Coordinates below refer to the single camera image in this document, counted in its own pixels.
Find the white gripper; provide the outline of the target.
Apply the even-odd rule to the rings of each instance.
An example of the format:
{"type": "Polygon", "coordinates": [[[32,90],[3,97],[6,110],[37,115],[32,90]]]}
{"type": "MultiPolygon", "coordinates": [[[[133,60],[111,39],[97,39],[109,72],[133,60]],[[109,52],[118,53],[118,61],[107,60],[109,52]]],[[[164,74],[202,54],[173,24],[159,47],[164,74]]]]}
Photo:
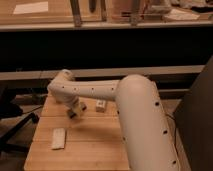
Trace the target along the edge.
{"type": "Polygon", "coordinates": [[[73,118],[75,116],[81,117],[84,114],[84,111],[87,109],[87,106],[84,102],[79,102],[73,108],[68,111],[68,116],[73,118]]]}

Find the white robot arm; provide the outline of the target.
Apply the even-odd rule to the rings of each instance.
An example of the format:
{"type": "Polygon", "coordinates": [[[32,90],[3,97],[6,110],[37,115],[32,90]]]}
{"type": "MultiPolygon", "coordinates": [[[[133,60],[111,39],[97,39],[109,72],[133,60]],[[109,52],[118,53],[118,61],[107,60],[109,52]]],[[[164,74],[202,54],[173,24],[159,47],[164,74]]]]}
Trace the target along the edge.
{"type": "Polygon", "coordinates": [[[132,74],[120,80],[77,81],[63,69],[47,89],[69,108],[79,97],[113,101],[131,171],[181,171],[158,89],[147,77],[132,74]]]}

